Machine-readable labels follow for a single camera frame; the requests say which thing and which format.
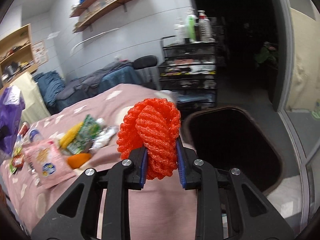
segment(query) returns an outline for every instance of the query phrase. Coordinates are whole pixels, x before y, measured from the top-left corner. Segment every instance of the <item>white cable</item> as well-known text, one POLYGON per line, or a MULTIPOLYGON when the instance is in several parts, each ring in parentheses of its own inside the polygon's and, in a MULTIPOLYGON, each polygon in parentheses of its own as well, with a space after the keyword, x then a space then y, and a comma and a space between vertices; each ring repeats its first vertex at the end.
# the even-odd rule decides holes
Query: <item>white cable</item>
POLYGON ((110 30, 110 31, 100 33, 100 34, 95 35, 95 36, 93 36, 93 37, 91 37, 91 38, 88 38, 88 39, 86 39, 86 40, 84 40, 84 41, 81 41, 80 43, 78 43, 76 46, 74 46, 74 47, 71 49, 71 51, 70 51, 70 56, 73 55, 73 52, 74 52, 75 48, 78 47, 80 44, 82 44, 82 43, 84 43, 84 42, 86 42, 86 41, 88 41, 88 40, 91 40, 91 39, 93 39, 93 38, 95 38, 95 37, 104 35, 104 34, 106 34, 106 33, 111 33, 111 32, 116 31, 116 30, 119 30, 119 28, 115 28, 115 29, 112 29, 112 30, 110 30))

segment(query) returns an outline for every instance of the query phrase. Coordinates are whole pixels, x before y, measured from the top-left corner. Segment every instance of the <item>pink blanket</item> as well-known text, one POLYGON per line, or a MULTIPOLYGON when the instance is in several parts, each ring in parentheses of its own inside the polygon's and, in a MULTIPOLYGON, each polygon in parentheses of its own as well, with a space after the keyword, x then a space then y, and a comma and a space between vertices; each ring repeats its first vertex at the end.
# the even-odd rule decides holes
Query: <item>pink blanket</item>
MULTIPOLYGON (((137 85, 121 84, 94 98, 81 101, 32 125, 44 138, 66 132, 82 121, 87 114, 104 118, 107 125, 120 125, 127 111, 145 98, 166 97, 160 92, 137 85)), ((117 136, 102 148, 90 161, 75 170, 77 174, 65 182, 44 189, 36 186, 36 178, 26 165, 17 174, 10 176, 8 161, 0 168, 10 199, 20 219, 31 232, 43 215, 65 190, 87 168, 102 171, 120 161, 117 152, 117 136)), ((147 180, 142 191, 129 192, 130 230, 132 240, 188 240, 195 238, 196 192, 185 191, 175 171, 170 178, 147 180)))

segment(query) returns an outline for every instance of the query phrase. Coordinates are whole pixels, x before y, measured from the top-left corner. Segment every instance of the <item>metal bolt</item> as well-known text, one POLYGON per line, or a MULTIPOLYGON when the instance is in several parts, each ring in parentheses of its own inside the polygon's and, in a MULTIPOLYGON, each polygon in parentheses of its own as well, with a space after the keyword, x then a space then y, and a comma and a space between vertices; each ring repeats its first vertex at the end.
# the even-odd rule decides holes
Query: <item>metal bolt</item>
POLYGON ((240 175, 241 171, 240 171, 239 169, 237 169, 237 168, 233 168, 233 169, 231 170, 231 173, 232 173, 233 175, 240 175))
POLYGON ((132 161, 128 160, 128 159, 122 161, 123 166, 129 166, 129 165, 131 165, 131 163, 132 163, 132 161))
POLYGON ((203 160, 200 159, 196 159, 193 163, 197 166, 202 166, 204 164, 203 160))
POLYGON ((87 170, 85 170, 85 174, 87 175, 87 176, 91 176, 91 175, 93 175, 94 174, 94 169, 87 169, 87 170))

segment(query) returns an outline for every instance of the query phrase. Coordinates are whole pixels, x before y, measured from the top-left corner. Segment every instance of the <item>purple bag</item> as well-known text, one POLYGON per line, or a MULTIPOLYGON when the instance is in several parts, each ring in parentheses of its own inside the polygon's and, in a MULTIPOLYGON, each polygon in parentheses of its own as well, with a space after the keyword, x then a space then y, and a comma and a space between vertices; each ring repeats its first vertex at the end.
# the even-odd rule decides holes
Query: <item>purple bag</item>
POLYGON ((0 149, 11 156, 25 102, 21 90, 7 87, 0 98, 0 149))

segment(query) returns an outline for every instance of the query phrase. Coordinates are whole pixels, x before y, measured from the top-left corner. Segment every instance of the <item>red foam object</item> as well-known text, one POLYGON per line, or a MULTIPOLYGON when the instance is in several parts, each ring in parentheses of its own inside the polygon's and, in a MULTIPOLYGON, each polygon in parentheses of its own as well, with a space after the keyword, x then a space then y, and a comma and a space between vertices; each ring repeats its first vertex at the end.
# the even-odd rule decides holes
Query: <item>red foam object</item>
POLYGON ((147 98, 128 111, 117 140, 121 159, 144 145, 148 149, 147 179, 172 176, 177 169, 176 139, 181 126, 180 112, 167 99, 147 98))

